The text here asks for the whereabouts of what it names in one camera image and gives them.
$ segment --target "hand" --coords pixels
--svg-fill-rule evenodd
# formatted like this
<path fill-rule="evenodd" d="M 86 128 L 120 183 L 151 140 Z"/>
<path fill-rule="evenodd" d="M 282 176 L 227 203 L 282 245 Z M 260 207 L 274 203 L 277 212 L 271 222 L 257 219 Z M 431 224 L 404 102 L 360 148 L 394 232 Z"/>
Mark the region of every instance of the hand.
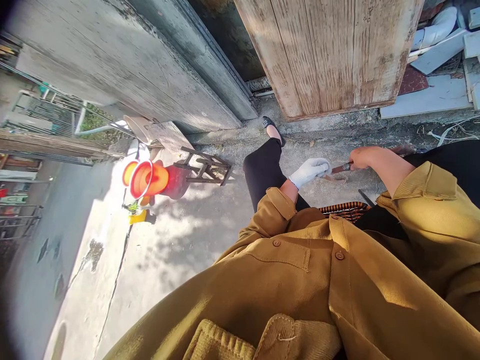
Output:
<path fill-rule="evenodd" d="M 383 148 L 379 146 L 357 147 L 350 153 L 350 158 L 348 160 L 350 163 L 352 163 L 350 165 L 350 170 L 369 168 L 371 166 L 373 157 L 375 157 L 376 153 L 378 153 L 380 149 Z"/>
<path fill-rule="evenodd" d="M 332 173 L 330 162 L 322 157 L 309 158 L 297 171 L 290 175 L 290 181 L 300 189 L 303 185 L 313 180 L 316 176 L 323 177 Z"/>

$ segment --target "white glove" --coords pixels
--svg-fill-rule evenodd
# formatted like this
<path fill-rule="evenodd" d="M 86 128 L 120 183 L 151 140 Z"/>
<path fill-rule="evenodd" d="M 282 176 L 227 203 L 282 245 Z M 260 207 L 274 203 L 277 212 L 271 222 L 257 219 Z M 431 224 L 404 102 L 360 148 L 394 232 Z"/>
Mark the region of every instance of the white glove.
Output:
<path fill-rule="evenodd" d="M 290 175 L 290 181 L 300 190 L 300 188 L 313 180 L 316 176 L 324 177 L 332 173 L 330 162 L 323 158 L 310 158 L 305 161 L 297 171 Z"/>

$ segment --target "coat pocket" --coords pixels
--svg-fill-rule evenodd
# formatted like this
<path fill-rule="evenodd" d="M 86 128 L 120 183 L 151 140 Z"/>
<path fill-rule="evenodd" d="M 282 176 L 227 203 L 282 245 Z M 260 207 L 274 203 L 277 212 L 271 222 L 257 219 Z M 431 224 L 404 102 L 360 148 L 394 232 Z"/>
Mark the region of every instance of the coat pocket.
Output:
<path fill-rule="evenodd" d="M 290 264 L 309 272 L 310 249 L 283 240 L 281 237 L 261 238 L 246 247 L 243 254 L 267 263 Z"/>

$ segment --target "wire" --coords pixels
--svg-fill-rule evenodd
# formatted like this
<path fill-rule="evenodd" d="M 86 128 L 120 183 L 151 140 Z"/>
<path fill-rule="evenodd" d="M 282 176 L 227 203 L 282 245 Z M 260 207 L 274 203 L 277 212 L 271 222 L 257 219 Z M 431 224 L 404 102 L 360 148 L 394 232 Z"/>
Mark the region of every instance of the wire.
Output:
<path fill-rule="evenodd" d="M 466 132 L 465 129 L 461 126 L 461 124 L 463 124 L 467 121 L 470 121 L 470 120 L 472 120 L 472 119 L 467 119 L 467 120 L 457 122 L 455 125 L 450 126 L 448 129 L 446 129 L 441 134 L 441 136 L 438 136 L 437 134 L 434 134 L 431 130 L 429 132 L 427 132 L 427 134 L 433 136 L 435 139 L 438 139 L 438 144 L 436 145 L 437 148 L 439 146 L 442 146 L 445 140 L 452 140 L 452 141 L 461 141 L 461 140 L 468 140 L 468 139 L 480 140 L 480 137 L 478 137 L 477 135 L 474 135 L 472 133 Z M 462 130 L 462 132 L 464 132 L 466 135 L 470 135 L 470 136 L 462 137 L 462 138 L 449 138 L 449 137 L 447 137 L 447 134 L 449 133 L 449 131 L 456 128 L 456 127 L 459 127 Z"/>

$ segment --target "black pants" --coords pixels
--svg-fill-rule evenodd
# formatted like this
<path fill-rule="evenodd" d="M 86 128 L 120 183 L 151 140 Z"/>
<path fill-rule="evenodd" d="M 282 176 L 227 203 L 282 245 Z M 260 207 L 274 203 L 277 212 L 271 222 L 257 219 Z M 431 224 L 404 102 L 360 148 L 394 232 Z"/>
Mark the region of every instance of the black pants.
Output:
<path fill-rule="evenodd" d="M 243 162 L 248 192 L 255 212 L 267 189 L 279 188 L 287 180 L 280 169 L 281 154 L 280 142 L 271 138 L 259 149 L 249 154 Z M 480 155 L 480 140 L 466 140 L 436 147 L 423 154 L 406 156 L 405 160 L 415 167 L 430 161 L 452 173 L 470 200 L 480 207 L 478 155 Z M 298 196 L 296 210 L 300 211 L 309 207 L 308 203 Z M 392 238 L 407 239 L 398 220 L 378 205 L 365 213 L 355 225 L 362 230 L 373 230 Z"/>

